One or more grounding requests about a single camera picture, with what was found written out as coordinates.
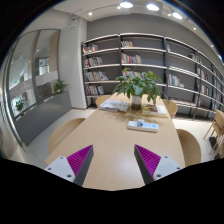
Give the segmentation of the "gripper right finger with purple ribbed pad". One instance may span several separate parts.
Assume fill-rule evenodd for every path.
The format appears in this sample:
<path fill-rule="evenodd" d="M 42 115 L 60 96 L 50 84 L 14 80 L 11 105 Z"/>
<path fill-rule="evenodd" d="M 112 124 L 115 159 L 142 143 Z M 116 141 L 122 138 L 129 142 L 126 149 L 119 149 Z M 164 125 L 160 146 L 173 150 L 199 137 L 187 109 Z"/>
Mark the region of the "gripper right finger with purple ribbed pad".
<path fill-rule="evenodd" d="M 134 155 L 145 184 L 150 184 L 182 169 L 171 157 L 159 156 L 139 145 L 134 146 Z"/>

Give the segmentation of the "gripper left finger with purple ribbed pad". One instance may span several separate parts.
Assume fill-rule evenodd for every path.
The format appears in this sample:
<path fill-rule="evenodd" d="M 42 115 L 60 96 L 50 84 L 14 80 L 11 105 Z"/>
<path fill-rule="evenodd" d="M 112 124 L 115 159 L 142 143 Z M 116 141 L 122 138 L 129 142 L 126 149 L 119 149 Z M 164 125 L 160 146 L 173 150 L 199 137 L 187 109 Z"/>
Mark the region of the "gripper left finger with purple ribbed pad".
<path fill-rule="evenodd" d="M 45 170 L 67 181 L 82 186 L 94 155 L 89 145 L 68 157 L 59 156 Z"/>

